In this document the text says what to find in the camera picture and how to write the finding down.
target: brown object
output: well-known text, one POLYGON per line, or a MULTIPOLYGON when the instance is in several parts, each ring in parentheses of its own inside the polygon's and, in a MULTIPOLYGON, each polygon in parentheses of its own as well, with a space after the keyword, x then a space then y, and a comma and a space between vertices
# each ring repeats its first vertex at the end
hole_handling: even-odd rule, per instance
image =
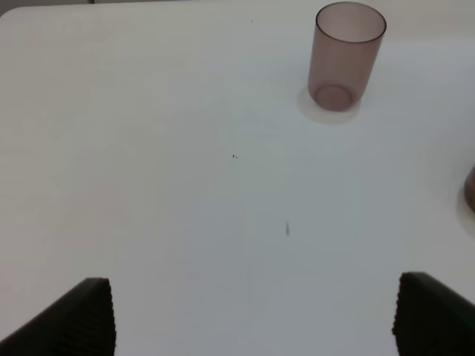
POLYGON ((467 180, 465 180, 463 193, 468 206, 475 212, 475 166, 469 173, 467 180))
POLYGON ((385 31, 383 15, 357 2, 336 2, 318 12, 308 81, 317 104, 343 111, 360 100, 385 31))

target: table surface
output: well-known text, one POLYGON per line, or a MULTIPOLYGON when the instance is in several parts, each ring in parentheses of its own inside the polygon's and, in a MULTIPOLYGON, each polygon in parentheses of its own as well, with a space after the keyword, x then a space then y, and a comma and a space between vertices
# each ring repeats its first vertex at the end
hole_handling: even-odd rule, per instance
POLYGON ((475 4, 368 3, 346 113, 305 88, 321 1, 3 16, 0 337, 92 276, 119 356, 396 355, 403 271, 475 300, 475 4))

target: cup rim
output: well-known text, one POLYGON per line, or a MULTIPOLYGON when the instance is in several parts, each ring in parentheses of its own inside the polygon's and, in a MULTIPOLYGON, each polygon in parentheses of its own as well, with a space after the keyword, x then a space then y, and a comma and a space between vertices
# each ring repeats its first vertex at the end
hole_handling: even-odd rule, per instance
POLYGON ((385 33, 386 33, 386 29, 387 29, 387 22, 386 22, 386 19, 384 18, 384 16, 379 12, 377 11, 377 9, 375 9, 374 7, 371 7, 369 5, 366 5, 366 4, 362 4, 361 2, 356 2, 356 1, 337 1, 337 2, 333 2, 332 4, 328 4, 326 6, 323 6, 320 11, 318 11, 317 13, 317 16, 315 17, 315 25, 317 26, 317 28, 320 30, 320 32, 322 32, 325 36, 328 36, 330 37, 331 39, 334 39, 335 41, 339 41, 339 42, 343 42, 343 43, 348 43, 348 44, 354 44, 354 45, 360 45, 362 43, 369 43, 369 42, 374 42, 376 41, 377 39, 380 39, 385 33), (383 19, 383 23, 384 23, 384 28, 383 28, 383 31, 381 31, 381 33, 375 37, 374 39, 368 39, 366 41, 345 41, 343 39, 337 39, 336 37, 333 37, 331 35, 329 35, 328 33, 326 33, 325 31, 323 31, 323 29, 320 27, 320 25, 318 24, 318 17, 320 16, 320 13, 325 10, 327 7, 330 7, 330 6, 334 6, 334 5, 337 5, 337 4, 357 4, 359 6, 364 6, 364 7, 369 7, 371 10, 375 11, 378 15, 381 16, 381 18, 383 19))

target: cup base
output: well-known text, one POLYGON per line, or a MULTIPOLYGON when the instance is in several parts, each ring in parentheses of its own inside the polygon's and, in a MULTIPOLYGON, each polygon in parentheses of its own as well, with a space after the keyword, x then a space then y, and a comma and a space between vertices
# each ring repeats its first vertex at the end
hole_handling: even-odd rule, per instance
POLYGON ((353 105, 351 93, 341 85, 324 85, 312 97, 320 107, 330 111, 345 111, 353 105))

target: white table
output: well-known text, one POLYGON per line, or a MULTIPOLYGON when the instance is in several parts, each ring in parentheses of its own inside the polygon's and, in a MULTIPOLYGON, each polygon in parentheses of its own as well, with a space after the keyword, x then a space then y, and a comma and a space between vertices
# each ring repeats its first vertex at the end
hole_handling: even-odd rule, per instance
POLYGON ((475 4, 454 2, 380 0, 343 114, 305 89, 321 1, 2 17, 0 337, 89 276, 119 356, 396 355, 403 271, 475 300, 475 4))

